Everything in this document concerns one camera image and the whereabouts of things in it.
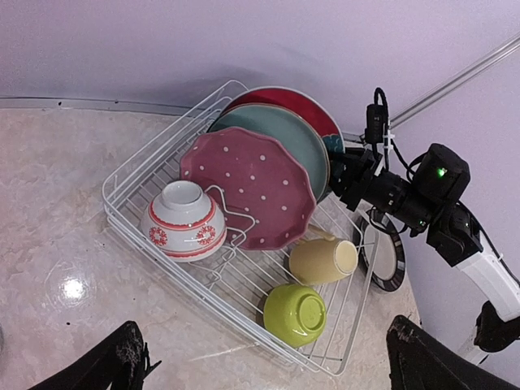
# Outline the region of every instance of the red and white bowl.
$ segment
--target red and white bowl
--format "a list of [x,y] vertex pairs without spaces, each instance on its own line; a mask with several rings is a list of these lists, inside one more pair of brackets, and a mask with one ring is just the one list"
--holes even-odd
[[187,180],[170,183],[148,205],[141,231],[175,262],[207,258],[226,240],[219,205]]

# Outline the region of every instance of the plate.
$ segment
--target plate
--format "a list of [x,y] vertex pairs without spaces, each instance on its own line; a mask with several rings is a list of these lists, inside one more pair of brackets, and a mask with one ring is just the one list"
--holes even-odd
[[231,101],[223,110],[227,113],[236,106],[266,103],[287,108],[300,115],[322,137],[329,152],[343,153],[343,136],[332,116],[312,97],[285,87],[261,87],[251,89]]
[[302,118],[284,108],[265,104],[237,106],[217,118],[208,132],[240,127],[273,137],[305,168],[314,198],[327,191],[330,164],[322,139]]
[[[316,207],[304,167],[276,139],[243,128],[199,136],[180,168],[184,180],[223,189],[230,211],[255,218],[243,249],[281,249],[297,240]],[[226,214],[226,224],[245,230],[251,220]],[[233,235],[230,231],[227,238]]]
[[[396,291],[405,279],[405,251],[398,230],[385,213],[375,212],[372,219],[384,226],[389,232],[393,232],[391,235],[380,234],[374,273],[372,274],[372,282],[384,291],[391,293]],[[361,218],[359,227],[363,232],[363,244],[370,244],[375,241],[376,230],[368,221]],[[365,270],[370,265],[373,248],[373,245],[362,246],[359,251],[360,264]]]

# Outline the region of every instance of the pink polka dot plate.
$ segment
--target pink polka dot plate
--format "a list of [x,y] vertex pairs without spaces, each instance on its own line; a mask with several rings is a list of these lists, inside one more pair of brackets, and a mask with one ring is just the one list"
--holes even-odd
[[[243,249],[280,249],[303,236],[316,207],[309,176],[276,139],[243,128],[203,134],[180,161],[181,178],[203,189],[218,185],[230,211],[256,220]],[[220,202],[215,190],[214,199]],[[227,214],[245,230],[251,220]],[[236,233],[229,231],[230,241]]]

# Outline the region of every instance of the countertop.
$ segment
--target countertop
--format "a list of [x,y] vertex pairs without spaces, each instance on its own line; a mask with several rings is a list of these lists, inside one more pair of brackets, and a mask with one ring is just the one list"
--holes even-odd
[[126,320],[152,362],[145,389],[387,389],[385,336],[398,314],[418,323],[410,282],[371,288],[340,377],[272,356],[137,261],[102,211],[103,180],[173,121],[95,110],[0,110],[0,388],[62,370]]

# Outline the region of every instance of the cup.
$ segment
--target cup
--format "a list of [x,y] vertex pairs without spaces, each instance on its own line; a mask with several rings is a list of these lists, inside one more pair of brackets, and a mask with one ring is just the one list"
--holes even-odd
[[309,230],[322,238],[300,239],[289,257],[289,270],[303,284],[323,284],[351,275],[358,266],[356,246],[314,225]]

